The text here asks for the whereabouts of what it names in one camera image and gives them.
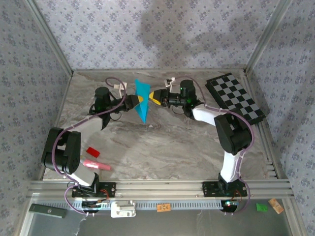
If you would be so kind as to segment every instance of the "black and white checkerboard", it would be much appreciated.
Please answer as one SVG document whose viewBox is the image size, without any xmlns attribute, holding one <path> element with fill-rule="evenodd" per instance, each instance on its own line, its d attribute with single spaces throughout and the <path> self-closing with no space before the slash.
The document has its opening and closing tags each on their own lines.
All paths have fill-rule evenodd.
<svg viewBox="0 0 315 236">
<path fill-rule="evenodd" d="M 231 110 L 237 107 L 250 124 L 259 123 L 266 117 L 231 73 L 207 80 L 206 87 L 221 108 Z"/>
</svg>

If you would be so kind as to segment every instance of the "red block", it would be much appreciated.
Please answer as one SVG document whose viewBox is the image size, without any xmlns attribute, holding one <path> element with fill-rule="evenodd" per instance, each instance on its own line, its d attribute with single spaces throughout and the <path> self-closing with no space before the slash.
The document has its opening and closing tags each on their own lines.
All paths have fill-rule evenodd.
<svg viewBox="0 0 315 236">
<path fill-rule="evenodd" d="M 89 147 L 87 149 L 87 153 L 90 154 L 91 156 L 95 157 L 95 158 L 98 158 L 98 156 L 100 155 L 100 152 L 95 150 L 94 148 L 92 147 Z"/>
</svg>

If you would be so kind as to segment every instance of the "blue triangular object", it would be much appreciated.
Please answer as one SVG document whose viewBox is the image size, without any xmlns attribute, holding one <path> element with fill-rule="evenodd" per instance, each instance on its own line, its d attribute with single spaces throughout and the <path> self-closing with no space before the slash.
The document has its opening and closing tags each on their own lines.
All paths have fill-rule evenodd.
<svg viewBox="0 0 315 236">
<path fill-rule="evenodd" d="M 135 107 L 135 110 L 139 114 L 143 123 L 146 122 L 147 113 L 148 113 L 148 102 L 149 102 L 149 94 L 150 94 L 150 85 L 142 83 L 137 79 L 134 81 L 136 85 L 136 95 L 143 97 L 143 101 Z"/>
</svg>

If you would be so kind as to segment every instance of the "green sticker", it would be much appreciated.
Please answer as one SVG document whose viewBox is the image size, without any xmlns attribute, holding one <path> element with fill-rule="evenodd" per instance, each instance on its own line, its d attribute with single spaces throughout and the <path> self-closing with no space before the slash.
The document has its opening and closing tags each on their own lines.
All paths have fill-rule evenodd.
<svg viewBox="0 0 315 236">
<path fill-rule="evenodd" d="M 267 211 L 268 207 L 265 204 L 256 203 L 256 209 L 257 211 Z"/>
</svg>

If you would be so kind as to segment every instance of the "white clip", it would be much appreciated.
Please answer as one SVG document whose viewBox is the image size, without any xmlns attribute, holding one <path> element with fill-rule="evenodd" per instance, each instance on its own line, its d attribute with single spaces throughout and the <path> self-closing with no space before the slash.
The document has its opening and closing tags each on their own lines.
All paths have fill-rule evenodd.
<svg viewBox="0 0 315 236">
<path fill-rule="evenodd" d="M 166 79 L 164 80 L 164 83 L 165 83 L 165 87 L 170 87 L 169 88 L 169 91 L 171 92 L 172 91 L 172 88 L 173 88 L 173 83 L 175 82 L 175 77 L 172 77 L 171 79 Z"/>
<path fill-rule="evenodd" d="M 127 83 L 123 82 L 125 88 L 127 89 Z M 114 89 L 118 89 L 119 90 L 119 97 L 122 98 L 122 90 L 124 90 L 124 87 L 122 84 L 118 84 L 118 85 L 114 85 Z"/>
</svg>

